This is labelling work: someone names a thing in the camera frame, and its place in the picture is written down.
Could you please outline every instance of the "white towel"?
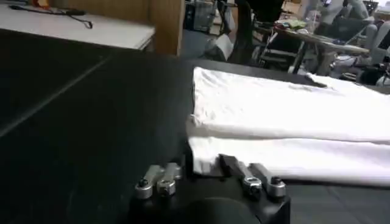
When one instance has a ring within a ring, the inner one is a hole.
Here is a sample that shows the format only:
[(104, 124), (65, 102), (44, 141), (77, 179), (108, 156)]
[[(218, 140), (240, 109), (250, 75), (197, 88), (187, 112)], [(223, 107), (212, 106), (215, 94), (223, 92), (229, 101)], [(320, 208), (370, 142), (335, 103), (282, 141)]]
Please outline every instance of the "white towel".
[(328, 88), (194, 70), (188, 136), (194, 171), (220, 153), (283, 178), (390, 186), (390, 98), (354, 83)]

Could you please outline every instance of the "black table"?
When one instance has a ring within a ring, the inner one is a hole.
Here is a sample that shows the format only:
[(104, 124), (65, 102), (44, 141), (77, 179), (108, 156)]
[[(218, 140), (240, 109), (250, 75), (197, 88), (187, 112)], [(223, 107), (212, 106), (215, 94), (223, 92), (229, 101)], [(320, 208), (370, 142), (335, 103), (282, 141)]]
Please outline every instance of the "black table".
[[(193, 68), (310, 84), (300, 76), (121, 51), (0, 138), (0, 223), (126, 223), (152, 163), (187, 148)], [(390, 193), (291, 185), (292, 223), (384, 223)]]
[(0, 29), (0, 136), (115, 49)]

